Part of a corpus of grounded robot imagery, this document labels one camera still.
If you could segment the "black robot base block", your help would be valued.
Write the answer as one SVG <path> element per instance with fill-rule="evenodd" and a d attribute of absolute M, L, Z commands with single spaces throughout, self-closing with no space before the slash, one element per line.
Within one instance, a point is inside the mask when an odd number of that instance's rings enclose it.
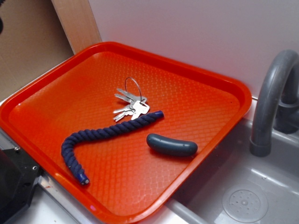
<path fill-rule="evenodd" d="M 23 149 L 0 151 L 0 222 L 12 223 L 32 202 L 41 173 L 39 164 Z"/>

